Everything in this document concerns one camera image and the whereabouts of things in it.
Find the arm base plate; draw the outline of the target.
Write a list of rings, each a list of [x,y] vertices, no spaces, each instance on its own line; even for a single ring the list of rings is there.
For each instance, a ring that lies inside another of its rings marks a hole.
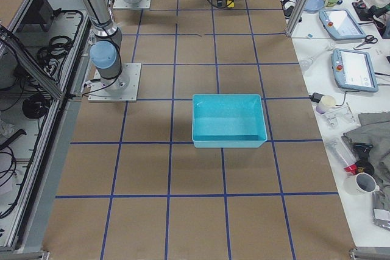
[[[103,79],[91,85],[90,102],[136,102],[141,75],[141,63],[122,63],[122,73],[114,84]]]
[[[150,9],[152,0],[114,0],[113,10]]]

